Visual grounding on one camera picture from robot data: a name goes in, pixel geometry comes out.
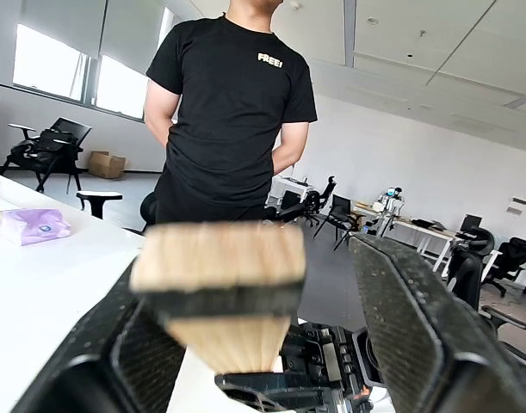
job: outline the black office chair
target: black office chair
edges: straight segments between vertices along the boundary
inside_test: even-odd
[[[494,236],[489,231],[476,227],[467,231],[467,234],[472,237],[452,248],[449,289],[456,297],[478,310],[483,258],[494,248]]]
[[[295,192],[286,191],[282,197],[280,208],[282,211],[300,204],[300,195]]]
[[[328,184],[326,185],[324,192],[318,198],[318,205],[315,208],[309,210],[306,214],[305,218],[311,223],[311,227],[313,226],[313,222],[316,222],[316,225],[320,225],[320,220],[317,218],[317,216],[320,214],[322,208],[325,207],[325,204],[328,203],[331,193],[337,185],[337,182],[335,182],[333,178],[335,178],[335,176],[330,176],[328,178]]]
[[[461,241],[452,249],[449,265],[449,290],[459,299],[465,301],[474,310],[479,311],[480,278],[483,272],[483,258],[494,248],[494,236],[487,230],[474,227],[467,231],[472,238]],[[504,324],[511,324],[526,330],[526,323],[517,320],[489,305],[483,305],[480,313],[491,330],[498,335],[498,329]],[[526,354],[507,342],[504,348],[526,372]]]
[[[324,225],[328,223],[333,226],[335,226],[335,240],[337,241],[338,238],[338,231],[343,230],[345,231],[344,235],[341,237],[335,248],[334,251],[339,248],[339,245],[347,239],[349,236],[349,232],[351,231],[359,231],[357,227],[356,220],[350,216],[350,200],[347,198],[343,198],[338,195],[333,195],[333,198],[331,200],[331,210],[327,217],[325,217],[324,222],[320,225],[320,227],[316,230],[316,233],[314,234],[314,237],[316,237],[319,232],[322,230]]]
[[[10,124],[10,127],[22,130],[23,140],[14,146],[10,154],[6,157],[6,162],[0,170],[0,175],[4,175],[11,163],[16,164],[23,170],[32,170],[37,176],[39,185],[37,192],[44,192],[44,185],[51,174],[67,174],[67,189],[69,191],[70,180],[73,176],[77,185],[77,190],[81,190],[79,174],[81,173],[75,162],[78,153],[83,151],[81,144],[92,130],[92,127],[82,125],[59,118],[54,124],[43,131],[40,136],[31,137],[29,132],[36,132],[29,126]],[[51,156],[40,156],[41,153]]]
[[[495,286],[500,291],[500,296],[503,298],[506,291],[505,287],[501,286],[496,280],[502,280],[505,278],[514,281],[519,276],[523,270],[521,265],[526,263],[526,241],[514,237],[510,239],[508,243],[502,243],[498,251],[502,254],[496,258],[496,261],[486,275],[483,284],[491,284]]]
[[[319,216],[320,210],[329,200],[331,192],[333,192],[336,185],[333,181],[333,176],[330,176],[328,178],[328,184],[322,194],[319,194],[317,191],[309,191],[302,202],[299,202],[299,198],[294,199],[293,195],[289,195],[291,202],[288,203],[287,206],[284,206],[289,192],[286,191],[283,197],[281,211],[277,212],[276,208],[270,206],[265,209],[265,218],[286,223],[298,218],[304,218],[308,221],[311,228],[314,225],[320,225],[320,220],[317,217]]]

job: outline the white wall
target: white wall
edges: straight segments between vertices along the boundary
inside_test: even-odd
[[[336,194],[363,201],[399,186],[404,215],[457,230],[470,213],[500,238],[526,239],[526,211],[505,212],[511,197],[526,200],[525,151],[324,96],[317,104],[319,121],[296,177],[307,175],[322,189],[334,175]],[[415,236],[399,230],[405,241]]]
[[[8,127],[9,123],[41,131],[58,117],[93,126],[83,143],[84,153],[78,163],[81,167],[88,162],[90,151],[110,151],[127,158],[128,170],[160,171],[163,168],[164,148],[143,123],[3,87],[0,87],[0,165],[10,148],[23,140],[22,132]]]

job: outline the white desk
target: white desk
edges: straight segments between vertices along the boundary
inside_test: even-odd
[[[0,237],[0,412],[10,411],[77,320],[115,284],[144,238],[0,176],[1,209],[57,208],[68,238]]]
[[[272,178],[272,188],[269,196],[278,199],[278,205],[281,205],[283,195],[286,191],[291,191],[295,194],[300,195],[300,201],[302,202],[306,198],[306,194],[309,191],[313,191],[314,187],[311,185],[301,185],[300,183],[294,182],[283,176],[275,176]]]
[[[444,240],[444,246],[442,247],[442,251],[439,254],[438,258],[436,259],[435,265],[433,266],[433,271],[437,271],[439,265],[441,265],[442,260],[444,259],[444,256],[446,256],[446,253],[449,252],[450,247],[452,246],[452,242],[455,240],[455,232],[444,230],[444,231],[437,231],[437,230],[431,230],[431,229],[425,229],[421,226],[414,225],[411,222],[408,222],[404,219],[397,219],[394,221],[394,224],[396,225],[402,225],[406,228],[410,228],[414,231],[418,231],[424,234],[424,237],[420,241],[418,245],[418,253],[422,256],[425,255],[425,251],[427,250],[427,247],[429,246],[429,242],[432,237],[439,238]]]

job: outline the black t-shirt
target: black t-shirt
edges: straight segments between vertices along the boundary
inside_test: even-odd
[[[214,204],[264,203],[282,124],[317,119],[302,56],[224,16],[176,25],[146,74],[182,95],[166,168],[175,184]]]

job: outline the man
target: man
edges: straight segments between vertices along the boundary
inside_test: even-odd
[[[158,223],[263,219],[272,176],[300,159],[317,116],[306,61],[270,30],[281,3],[231,0],[218,19],[176,25],[159,48],[145,102],[167,150]]]

